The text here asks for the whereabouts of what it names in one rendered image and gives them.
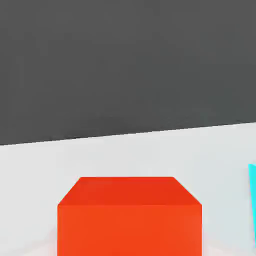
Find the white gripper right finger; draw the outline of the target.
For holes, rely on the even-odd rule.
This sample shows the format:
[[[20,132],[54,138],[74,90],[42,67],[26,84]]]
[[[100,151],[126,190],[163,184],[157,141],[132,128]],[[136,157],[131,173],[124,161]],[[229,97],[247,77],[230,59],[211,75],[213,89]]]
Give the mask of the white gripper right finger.
[[[203,244],[202,256],[214,256],[214,248],[210,244]]]

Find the large cyan box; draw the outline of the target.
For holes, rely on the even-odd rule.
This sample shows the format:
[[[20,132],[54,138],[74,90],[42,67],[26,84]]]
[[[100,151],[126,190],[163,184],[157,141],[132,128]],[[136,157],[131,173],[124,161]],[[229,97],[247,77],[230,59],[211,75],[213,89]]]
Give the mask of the large cyan box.
[[[248,165],[254,239],[256,243],[256,164]]]

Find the small red cube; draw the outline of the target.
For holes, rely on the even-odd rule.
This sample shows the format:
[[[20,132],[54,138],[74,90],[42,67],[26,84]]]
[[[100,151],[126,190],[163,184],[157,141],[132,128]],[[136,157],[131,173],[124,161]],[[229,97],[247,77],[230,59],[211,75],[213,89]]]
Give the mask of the small red cube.
[[[203,256],[202,205],[174,177],[81,177],[57,206],[57,256]]]

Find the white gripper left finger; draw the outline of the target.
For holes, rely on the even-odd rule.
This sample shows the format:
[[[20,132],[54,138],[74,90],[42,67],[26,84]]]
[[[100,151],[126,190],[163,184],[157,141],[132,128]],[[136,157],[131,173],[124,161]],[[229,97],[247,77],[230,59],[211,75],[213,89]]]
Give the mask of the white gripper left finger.
[[[51,230],[48,236],[46,256],[57,256],[57,228]]]

